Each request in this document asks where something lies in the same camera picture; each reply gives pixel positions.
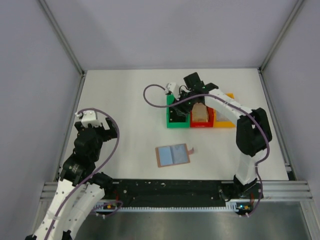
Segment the brown leather card holder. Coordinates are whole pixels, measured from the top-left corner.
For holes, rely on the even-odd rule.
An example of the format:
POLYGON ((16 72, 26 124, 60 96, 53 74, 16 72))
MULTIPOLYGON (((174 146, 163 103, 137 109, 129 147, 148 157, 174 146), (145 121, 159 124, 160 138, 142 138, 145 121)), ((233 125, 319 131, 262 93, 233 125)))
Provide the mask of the brown leather card holder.
POLYGON ((166 145, 155 148, 157 166, 159 168, 188 164, 191 162, 190 155, 195 149, 188 149, 186 143, 166 145))

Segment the red plastic bin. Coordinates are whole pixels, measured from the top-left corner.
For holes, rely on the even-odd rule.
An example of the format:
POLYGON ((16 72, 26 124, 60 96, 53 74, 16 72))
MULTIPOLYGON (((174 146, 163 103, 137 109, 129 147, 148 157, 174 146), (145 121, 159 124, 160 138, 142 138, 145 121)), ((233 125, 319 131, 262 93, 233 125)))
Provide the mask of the red plastic bin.
POLYGON ((203 103, 196 103, 190 112, 191 128, 212 128, 214 120, 214 110, 203 103))

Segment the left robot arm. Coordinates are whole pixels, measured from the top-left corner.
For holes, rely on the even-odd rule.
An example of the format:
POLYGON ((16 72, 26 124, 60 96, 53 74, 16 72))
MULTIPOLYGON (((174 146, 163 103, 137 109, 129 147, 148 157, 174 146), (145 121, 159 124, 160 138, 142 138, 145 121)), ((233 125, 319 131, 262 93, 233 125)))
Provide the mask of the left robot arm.
POLYGON ((119 140, 119 127, 111 116, 96 108, 85 108, 75 115, 77 137, 72 154, 62 165, 43 220, 27 240, 74 240, 98 201, 113 194, 112 178, 100 172, 96 162, 103 143, 119 140))

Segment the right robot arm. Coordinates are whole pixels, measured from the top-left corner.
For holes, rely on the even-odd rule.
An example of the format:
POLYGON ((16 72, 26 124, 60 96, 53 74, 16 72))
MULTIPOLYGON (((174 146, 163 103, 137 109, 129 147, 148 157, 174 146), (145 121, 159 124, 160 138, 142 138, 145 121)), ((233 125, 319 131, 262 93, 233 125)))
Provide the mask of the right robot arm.
POLYGON ((266 111, 261 107, 253 109, 238 103, 217 85, 205 84, 197 72, 186 76, 184 82, 187 90, 182 90, 174 82, 165 87, 166 94, 174 97, 171 108, 179 116, 185 117, 195 104, 203 104, 235 125, 235 143, 240 151, 240 160, 233 177, 233 192, 237 197, 245 198, 257 182, 259 163, 270 154, 272 132, 266 111))

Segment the green plastic bin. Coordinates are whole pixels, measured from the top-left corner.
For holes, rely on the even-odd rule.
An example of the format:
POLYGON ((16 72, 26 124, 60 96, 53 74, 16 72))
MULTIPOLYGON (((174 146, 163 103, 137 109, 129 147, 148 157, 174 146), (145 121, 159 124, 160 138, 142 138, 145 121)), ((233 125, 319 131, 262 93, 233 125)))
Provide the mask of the green plastic bin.
POLYGON ((188 102, 166 109, 166 127, 168 129, 190 128, 190 113, 186 112, 188 102))

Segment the yellow plastic bin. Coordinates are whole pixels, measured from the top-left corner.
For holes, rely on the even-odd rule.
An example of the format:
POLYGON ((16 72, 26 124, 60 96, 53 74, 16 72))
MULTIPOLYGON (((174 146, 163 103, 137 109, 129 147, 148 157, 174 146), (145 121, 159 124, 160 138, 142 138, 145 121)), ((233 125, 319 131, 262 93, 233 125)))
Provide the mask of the yellow plastic bin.
POLYGON ((235 125, 230 121, 225 115, 217 111, 215 108, 214 111, 214 128, 234 128, 235 125))

